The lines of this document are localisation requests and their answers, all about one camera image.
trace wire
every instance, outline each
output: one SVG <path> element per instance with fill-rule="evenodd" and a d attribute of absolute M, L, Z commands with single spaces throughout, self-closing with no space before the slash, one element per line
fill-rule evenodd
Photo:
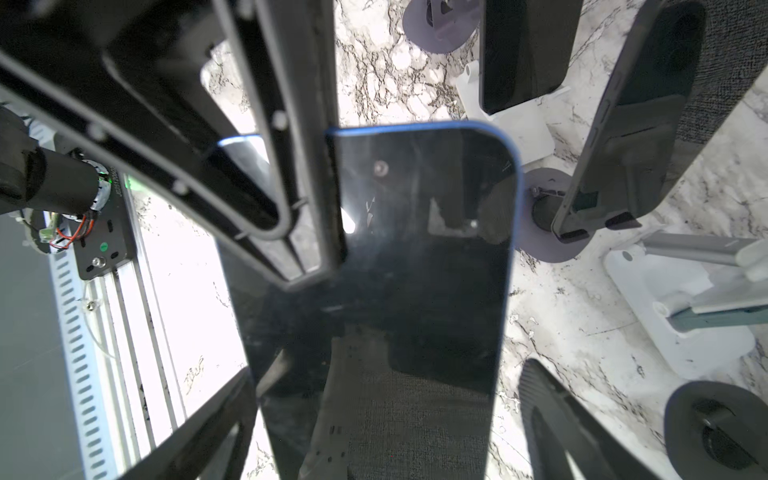
<path fill-rule="evenodd" d="M 107 351 L 107 349 L 105 349 L 104 345 L 103 345 L 101 342 L 99 342 L 98 340 L 96 340 L 96 335 L 94 335 L 94 332 L 93 332 L 93 330 L 91 330 L 91 323 L 90 323 L 90 322 L 88 322 L 88 317 L 89 317 L 89 316 L 92 316 L 92 315 L 85 315 L 85 316 L 83 317 L 83 323 L 85 323 L 85 329 L 86 329 L 86 330 L 88 331 L 88 333 L 91 335 L 91 340 L 93 340 L 93 342 L 94 342 L 94 345 L 96 345 L 96 348 L 98 348 L 99 350 L 101 350 L 101 352 L 102 352 L 103 354 L 105 354 L 106 356 L 108 356 L 109 358 L 111 358 L 111 359 L 114 359 L 114 360 L 117 360 L 118 358 L 117 358 L 116 356 L 114 356 L 114 355 L 112 355 L 111 353 L 109 353 L 109 352 Z"/>
<path fill-rule="evenodd" d="M 88 236 L 88 234 L 91 233 L 91 230 L 93 230 L 93 227 L 94 227 L 94 221 L 95 220 L 91 220 L 91 223 L 88 225 L 88 230 L 85 232 L 85 234 L 83 234 L 81 238 L 85 238 Z"/>
<path fill-rule="evenodd" d="M 22 223 L 26 225 L 27 228 L 29 228 L 29 230 L 35 233 L 40 233 L 40 229 L 34 228 L 32 224 L 27 221 L 27 216 L 24 214 L 24 211 L 22 209 L 19 209 L 18 214 L 22 218 Z"/>
<path fill-rule="evenodd" d="M 59 250 L 66 250 L 66 249 L 68 249 L 69 246 L 72 245 L 72 242 L 74 242 L 74 239 L 78 238 L 78 233 L 80 233 L 80 229 L 83 227 L 83 225 L 85 225 L 85 219 L 86 219 L 86 217 L 83 216 L 83 220 L 80 222 L 80 225 L 78 225 L 78 229 L 74 231 L 74 234 L 72 234 L 71 237 L 67 237 L 66 235 L 64 235 L 61 232 L 61 230 L 56 228 L 56 231 L 59 233 L 59 235 L 61 235 L 64 238 L 69 239 L 69 241 L 67 242 L 66 245 L 64 245 L 63 247 L 60 247 L 59 245 L 54 245 L 54 242 L 58 242 L 58 240 L 51 240 L 50 242 L 48 242 L 48 245 L 50 245 L 51 247 L 54 247 L 54 248 L 58 248 Z"/>

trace screw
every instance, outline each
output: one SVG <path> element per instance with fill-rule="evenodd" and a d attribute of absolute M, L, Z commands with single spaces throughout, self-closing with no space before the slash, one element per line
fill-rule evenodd
<path fill-rule="evenodd" d="M 279 131 L 288 128 L 288 115 L 285 111 L 275 110 L 275 113 L 272 114 L 272 126 Z"/>
<path fill-rule="evenodd" d="M 176 195 L 179 195 L 183 197 L 184 195 L 190 193 L 190 188 L 184 184 L 181 180 L 175 180 L 174 184 L 171 185 L 170 191 L 174 192 Z"/>
<path fill-rule="evenodd" d="M 90 124 L 88 124 L 88 126 L 85 128 L 85 132 L 88 134 L 89 137 L 96 140 L 97 142 L 107 141 L 107 139 L 109 138 L 104 128 L 101 125 L 94 122 L 91 122 Z"/>
<path fill-rule="evenodd" d="M 253 2 L 248 2 L 247 0 L 235 2 L 235 12 L 237 12 L 238 16 L 243 20 L 253 20 L 253 17 L 256 14 L 254 11 L 255 8 L 255 4 Z"/>
<path fill-rule="evenodd" d="M 373 174 L 377 177 L 384 177 L 389 172 L 389 165 L 384 160 L 373 162 Z"/>

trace black mounting plate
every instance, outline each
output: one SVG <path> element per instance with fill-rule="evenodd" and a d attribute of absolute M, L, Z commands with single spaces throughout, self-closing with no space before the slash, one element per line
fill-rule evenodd
<path fill-rule="evenodd" d="M 101 209 L 93 229 L 88 237 L 72 244 L 78 274 L 83 280 L 112 271 L 136 257 L 136 242 L 123 190 L 124 177 L 110 167 L 109 179 L 112 183 L 109 200 Z M 77 228 L 74 222 L 71 223 L 71 227 Z M 103 266 L 95 266 L 94 259 L 104 259 Z"/>

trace dark gray round base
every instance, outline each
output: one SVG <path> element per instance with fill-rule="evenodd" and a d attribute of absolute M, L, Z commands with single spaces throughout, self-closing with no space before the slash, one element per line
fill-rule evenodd
<path fill-rule="evenodd" d="M 764 442 L 768 431 L 768 406 L 757 395 L 737 386 L 719 382 L 691 382 L 681 386 L 672 394 L 664 413 L 664 441 L 667 454 L 677 474 L 683 480 L 751 480 L 765 478 L 763 468 L 743 453 L 734 456 L 734 449 L 723 449 L 719 439 L 718 452 L 730 453 L 723 459 L 730 467 L 718 462 L 706 450 L 705 442 L 714 443 L 713 430 L 705 427 L 701 410 L 710 410 L 713 417 L 717 408 L 726 413 L 723 420 L 734 415 L 736 421 L 752 430 L 756 436 L 755 445 Z"/>
<path fill-rule="evenodd" d="M 440 8 L 440 0 L 435 0 L 433 8 Z M 419 48 L 430 53 L 445 54 L 464 45 L 475 31 L 479 20 L 470 15 L 457 17 L 456 23 L 444 30 L 438 38 L 435 29 L 427 23 L 427 0 L 411 0 L 402 13 L 402 29 L 406 38 Z"/>
<path fill-rule="evenodd" d="M 554 168 L 537 168 L 525 174 L 525 189 L 520 206 L 520 221 L 515 231 L 515 246 L 536 260 L 547 263 L 561 263 L 576 257 L 587 246 L 592 235 L 586 240 L 562 243 L 551 232 L 542 230 L 533 221 L 533 204 L 536 199 L 531 194 L 531 187 L 552 190 L 568 190 L 571 175 Z"/>

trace black smartphone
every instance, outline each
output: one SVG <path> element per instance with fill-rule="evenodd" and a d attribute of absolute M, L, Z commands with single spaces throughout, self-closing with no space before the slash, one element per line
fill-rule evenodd
<path fill-rule="evenodd" d="M 471 121 L 334 130 L 328 145 L 347 249 L 332 278 L 288 293 L 220 251 L 281 477 L 482 480 L 514 147 Z M 291 367 L 275 376 L 278 352 Z"/>
<path fill-rule="evenodd" d="M 582 0 L 483 0 L 480 105 L 488 114 L 556 90 L 571 59 Z"/>
<path fill-rule="evenodd" d="M 706 24 L 700 2 L 648 0 L 637 13 L 554 218 L 562 241 L 639 227 L 661 202 Z"/>

